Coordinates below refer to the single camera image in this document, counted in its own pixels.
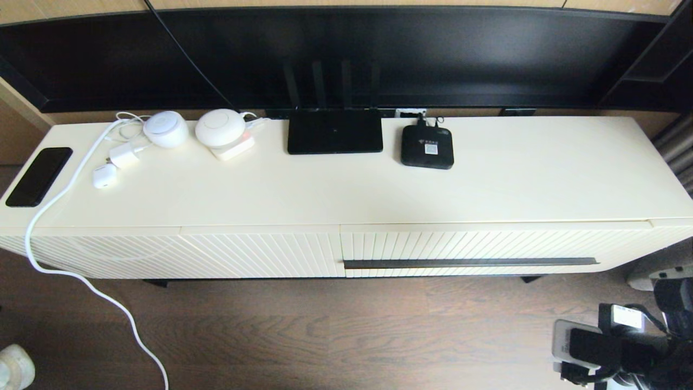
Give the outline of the cream drawer with black handle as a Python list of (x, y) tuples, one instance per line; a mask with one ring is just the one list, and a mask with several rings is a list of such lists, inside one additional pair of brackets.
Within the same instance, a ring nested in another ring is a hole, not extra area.
[(351, 224), (349, 277), (538, 276), (594, 272), (654, 233), (649, 222)]

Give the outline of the cream TV cabinet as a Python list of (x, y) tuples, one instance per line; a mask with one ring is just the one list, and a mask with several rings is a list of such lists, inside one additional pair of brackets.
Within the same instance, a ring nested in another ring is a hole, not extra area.
[(38, 262), (108, 279), (349, 277), (339, 228), (361, 224), (649, 222), (609, 270), (693, 237), (693, 198), (631, 118), (447, 118), (450, 170), (379, 153), (290, 155), (267, 121), (227, 162), (195, 138), (156, 146), (95, 188), (104, 141), (30, 235)]

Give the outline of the grey curtain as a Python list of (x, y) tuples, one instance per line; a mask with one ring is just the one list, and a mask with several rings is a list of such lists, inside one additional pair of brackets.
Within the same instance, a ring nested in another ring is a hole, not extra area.
[(693, 111), (681, 114), (652, 143), (693, 198)]

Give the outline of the black square set-top box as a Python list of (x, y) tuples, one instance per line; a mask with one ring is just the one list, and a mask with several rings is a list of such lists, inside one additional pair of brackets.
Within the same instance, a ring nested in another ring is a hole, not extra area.
[(405, 126), (401, 139), (401, 163), (406, 166), (450, 170), (454, 165), (451, 131), (424, 125)]

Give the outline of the black flat television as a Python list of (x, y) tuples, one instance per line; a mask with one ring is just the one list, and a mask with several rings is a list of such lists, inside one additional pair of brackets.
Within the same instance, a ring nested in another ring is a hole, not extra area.
[(40, 113), (315, 108), (350, 60), (361, 108), (589, 106), (665, 24), (473, 6), (193, 8), (0, 27), (0, 77)]

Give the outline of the black router with antennas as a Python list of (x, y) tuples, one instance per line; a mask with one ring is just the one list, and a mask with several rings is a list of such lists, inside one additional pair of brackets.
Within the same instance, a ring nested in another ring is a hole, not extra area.
[(338, 76), (327, 77), (321, 60), (310, 64), (315, 108), (295, 105), (288, 114), (286, 149), (290, 155), (361, 154), (383, 150), (382, 116), (376, 108), (354, 103), (350, 60), (342, 60)]

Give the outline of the cream square socket block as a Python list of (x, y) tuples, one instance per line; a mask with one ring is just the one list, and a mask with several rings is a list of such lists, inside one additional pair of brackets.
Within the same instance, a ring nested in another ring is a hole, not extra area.
[(218, 160), (228, 161), (249, 151), (254, 145), (253, 136), (250, 133), (243, 133), (238, 140), (223, 146), (210, 147), (210, 151)]

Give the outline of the white round puck device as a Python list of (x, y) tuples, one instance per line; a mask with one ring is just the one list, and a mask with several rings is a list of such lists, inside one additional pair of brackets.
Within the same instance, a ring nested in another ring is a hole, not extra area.
[(220, 148), (240, 140), (246, 131), (244, 117), (232, 109), (214, 109), (198, 120), (196, 138), (209, 148)]

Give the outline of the small white dome speaker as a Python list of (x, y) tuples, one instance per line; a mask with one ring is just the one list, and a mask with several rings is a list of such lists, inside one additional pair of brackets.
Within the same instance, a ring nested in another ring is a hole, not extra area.
[(151, 143), (162, 148), (176, 148), (189, 138), (189, 128), (180, 113), (164, 111), (146, 119), (143, 132)]

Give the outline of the white charger adapter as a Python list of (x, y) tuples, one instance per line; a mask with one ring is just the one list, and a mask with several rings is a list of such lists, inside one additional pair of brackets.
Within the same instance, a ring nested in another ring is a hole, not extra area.
[(116, 166), (119, 170), (126, 170), (140, 163), (140, 155), (148, 147), (149, 144), (140, 145), (133, 142), (123, 143), (109, 150), (107, 162)]

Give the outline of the white earbuds case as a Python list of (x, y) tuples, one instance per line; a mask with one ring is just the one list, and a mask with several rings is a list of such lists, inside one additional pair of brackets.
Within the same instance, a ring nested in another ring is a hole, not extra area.
[(97, 189), (112, 187), (117, 182), (118, 168), (111, 163), (95, 168), (92, 172), (92, 184)]

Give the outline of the black smartphone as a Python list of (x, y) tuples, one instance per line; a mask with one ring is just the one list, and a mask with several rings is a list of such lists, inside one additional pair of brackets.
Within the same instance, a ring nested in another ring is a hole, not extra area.
[(73, 153), (70, 147), (43, 148), (15, 185), (7, 207), (37, 207)]

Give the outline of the black wall shelf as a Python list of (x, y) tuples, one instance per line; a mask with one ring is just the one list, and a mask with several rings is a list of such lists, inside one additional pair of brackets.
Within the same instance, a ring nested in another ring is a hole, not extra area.
[(600, 94), (599, 108), (693, 109), (693, 0), (682, 0), (648, 44)]

